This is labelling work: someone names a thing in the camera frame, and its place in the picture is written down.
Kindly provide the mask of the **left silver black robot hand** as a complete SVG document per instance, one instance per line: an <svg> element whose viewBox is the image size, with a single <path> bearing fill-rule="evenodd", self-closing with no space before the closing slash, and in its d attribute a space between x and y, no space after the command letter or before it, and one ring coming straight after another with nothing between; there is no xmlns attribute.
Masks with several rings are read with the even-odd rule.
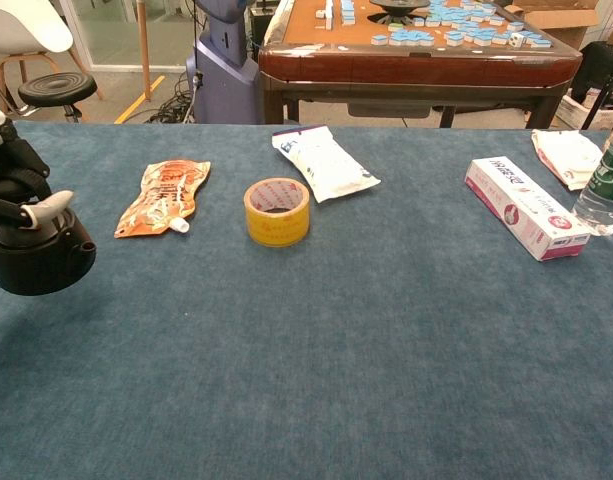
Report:
<svg viewBox="0 0 613 480"><path fill-rule="evenodd" d="M74 193L51 191L49 166L0 111L0 225L37 230L62 213Z"/></svg>

